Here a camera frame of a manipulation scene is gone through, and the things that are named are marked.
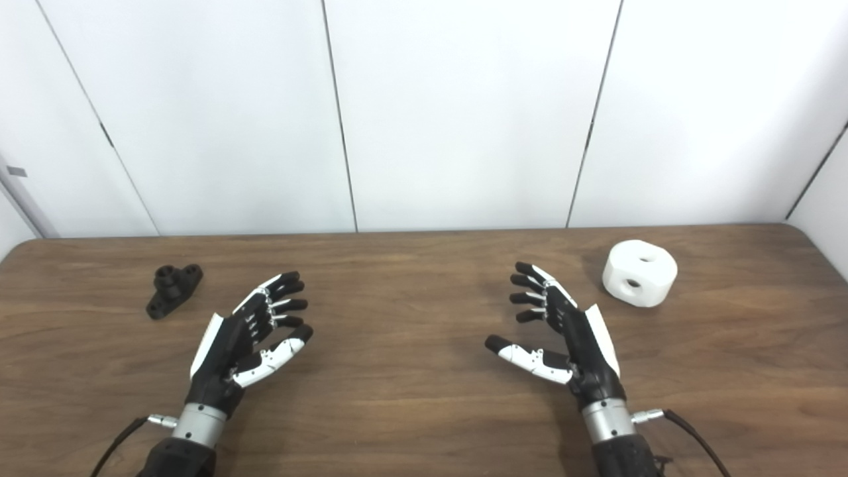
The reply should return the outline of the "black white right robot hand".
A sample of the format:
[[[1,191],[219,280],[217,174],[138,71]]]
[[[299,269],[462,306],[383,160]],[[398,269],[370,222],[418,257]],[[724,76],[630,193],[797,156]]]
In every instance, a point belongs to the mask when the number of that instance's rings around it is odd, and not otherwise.
[[[536,265],[517,262],[515,271],[512,284],[526,291],[512,293],[509,300],[529,306],[515,320],[546,323],[564,339],[566,352],[531,349],[499,335],[488,336],[485,347],[536,377],[569,387],[578,409],[607,399],[626,401],[617,353],[599,307],[582,310],[558,279]]]

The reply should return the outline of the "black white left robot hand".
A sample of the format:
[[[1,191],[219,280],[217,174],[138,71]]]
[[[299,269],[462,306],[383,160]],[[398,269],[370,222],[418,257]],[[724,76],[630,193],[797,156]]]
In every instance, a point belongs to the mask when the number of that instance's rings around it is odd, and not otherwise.
[[[249,386],[303,350],[314,329],[291,312],[307,309],[295,297],[304,289],[299,272],[285,272],[257,285],[228,316],[214,314],[191,363],[185,403],[230,419]]]

